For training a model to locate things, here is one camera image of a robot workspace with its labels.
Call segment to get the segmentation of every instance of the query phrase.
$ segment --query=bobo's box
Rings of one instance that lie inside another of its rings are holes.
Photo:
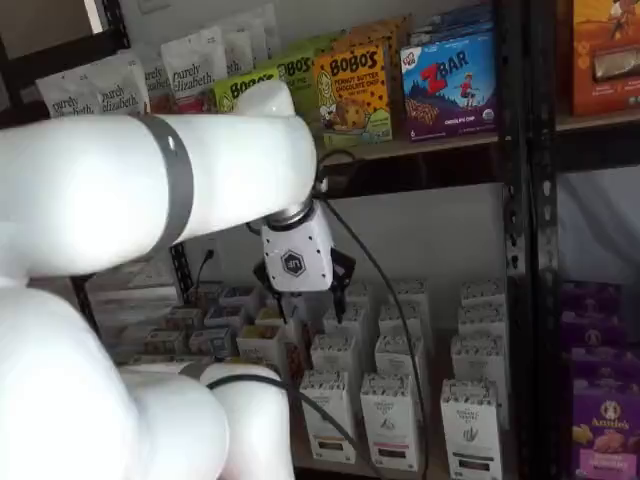
[[[445,380],[440,396],[449,476],[502,479],[495,390],[483,382]]]
[[[407,129],[412,140],[494,130],[493,55],[492,32],[402,50]]]
[[[639,430],[637,385],[574,380],[571,471],[576,478],[637,478]]]
[[[391,140],[384,43],[316,57],[313,78],[328,148]]]

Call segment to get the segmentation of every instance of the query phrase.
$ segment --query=logo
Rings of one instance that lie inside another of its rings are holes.
[[[462,436],[467,442],[471,443],[478,437],[478,429],[469,427],[464,432],[462,432]]]
[[[600,413],[607,420],[616,420],[621,413],[620,405],[618,405],[618,402],[614,402],[613,400],[607,400],[602,404],[602,407],[600,407]]]
[[[281,257],[282,268],[289,275],[299,277],[307,269],[304,265],[304,258],[299,253],[293,250],[287,250],[287,252]]]

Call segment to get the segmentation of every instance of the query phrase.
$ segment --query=green package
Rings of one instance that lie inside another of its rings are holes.
[[[216,80],[216,83],[213,84],[213,93],[216,97],[218,112],[232,112],[236,106],[238,97],[245,90],[265,80],[284,79],[281,77],[278,67],[263,67],[243,75]]]

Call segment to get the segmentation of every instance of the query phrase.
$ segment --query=orange box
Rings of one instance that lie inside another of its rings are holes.
[[[640,60],[634,60],[640,55],[633,53],[640,53],[635,4],[635,0],[574,1],[574,114],[640,106]]]
[[[391,140],[388,70],[383,42],[316,57],[313,78],[327,147]]]

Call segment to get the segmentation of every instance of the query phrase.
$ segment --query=white wall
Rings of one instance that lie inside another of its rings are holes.
[[[417,22],[429,14],[473,0],[167,0],[171,5],[142,15],[138,0],[120,0],[129,37],[135,44],[159,44],[187,35],[231,14],[274,3],[283,45],[369,20],[412,13]]]
[[[455,326],[460,283],[504,275],[501,189],[482,185],[380,195],[335,201],[392,278],[428,278],[434,325]],[[335,221],[337,248],[353,256],[356,278],[378,280],[357,245]],[[187,242],[195,275],[204,251],[216,248],[219,263],[205,267],[202,279],[254,282],[262,258],[260,241],[244,227]]]

